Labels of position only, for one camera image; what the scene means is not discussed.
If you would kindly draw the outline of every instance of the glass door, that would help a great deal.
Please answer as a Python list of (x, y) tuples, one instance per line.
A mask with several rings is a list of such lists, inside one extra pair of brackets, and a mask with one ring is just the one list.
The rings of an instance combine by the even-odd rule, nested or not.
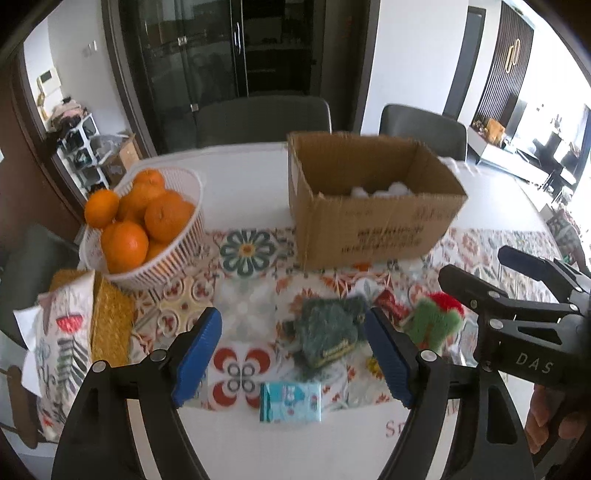
[(241, 1), (178, 1), (186, 39), (184, 58), (193, 110), (236, 96), (247, 96), (240, 36)]
[(119, 12), (134, 88), (157, 152), (195, 148), (195, 112), (248, 94), (237, 46), (239, 0), (121, 0)]

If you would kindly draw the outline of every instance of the patterned pillow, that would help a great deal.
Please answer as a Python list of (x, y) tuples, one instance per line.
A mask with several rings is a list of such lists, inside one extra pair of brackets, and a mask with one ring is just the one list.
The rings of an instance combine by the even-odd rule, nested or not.
[(39, 304), (35, 358), (42, 397), (38, 409), (43, 433), (58, 441), (76, 394), (92, 363), (90, 325), (93, 286), (91, 271), (58, 290), (43, 294)]

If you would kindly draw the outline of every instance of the gold handle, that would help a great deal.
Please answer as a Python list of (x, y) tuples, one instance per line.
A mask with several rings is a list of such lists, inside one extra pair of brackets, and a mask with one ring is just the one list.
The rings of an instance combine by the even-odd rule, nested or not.
[(511, 60), (511, 63), (513, 63), (513, 65), (517, 65), (517, 62), (519, 61), (519, 54), (521, 53), (521, 40), (519, 38), (517, 38), (515, 40), (515, 48), (513, 49), (513, 60)]
[(505, 73), (511, 73), (511, 68), (513, 67), (513, 52), (515, 51), (515, 46), (509, 47), (509, 52), (507, 52), (507, 60), (505, 61)]

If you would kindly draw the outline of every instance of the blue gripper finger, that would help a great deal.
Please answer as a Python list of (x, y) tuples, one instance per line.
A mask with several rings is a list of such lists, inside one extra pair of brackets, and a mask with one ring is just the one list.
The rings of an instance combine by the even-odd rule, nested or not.
[(203, 315), (209, 314), (207, 323), (188, 348), (187, 353), (177, 368), (177, 382), (173, 389), (173, 403), (181, 407), (187, 400), (195, 396), (205, 369), (222, 336), (222, 315), (216, 309), (207, 309)]
[(379, 367), (384, 374), (390, 393), (394, 398), (400, 400), (406, 408), (412, 408), (415, 397), (409, 384), (412, 380), (413, 370), (416, 371), (416, 368), (412, 369), (409, 362), (416, 363), (416, 360), (414, 356), (407, 359), (403, 357), (396, 346), (395, 338), (404, 342), (405, 348), (409, 342), (411, 348), (414, 348), (417, 353), (418, 349), (414, 346), (408, 335), (394, 330), (389, 322), (388, 325), (384, 325), (371, 310), (366, 312), (363, 328), (365, 329), (369, 346), (374, 352), (374, 356), (378, 360)]

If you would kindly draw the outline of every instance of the white table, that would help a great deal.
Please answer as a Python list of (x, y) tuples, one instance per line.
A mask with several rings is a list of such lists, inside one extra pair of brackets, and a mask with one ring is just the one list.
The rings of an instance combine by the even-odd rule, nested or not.
[[(444, 161), (469, 199), (453, 222), (458, 228), (546, 231), (546, 225), (512, 177)], [(292, 226), (284, 144), (212, 147), (144, 160), (138, 167), (183, 166), (205, 181), (207, 229)], [(522, 422), (532, 385), (510, 378)], [(408, 411), (399, 402), (326, 414), (319, 424), (260, 424), (254, 417), (197, 408), (179, 410), (187, 434), (210, 477), (228, 479), (377, 478)], [(148, 479), (159, 479), (139, 403), (129, 401), (134, 438)], [(429, 478), (440, 478), (456, 416), (447, 417)]]

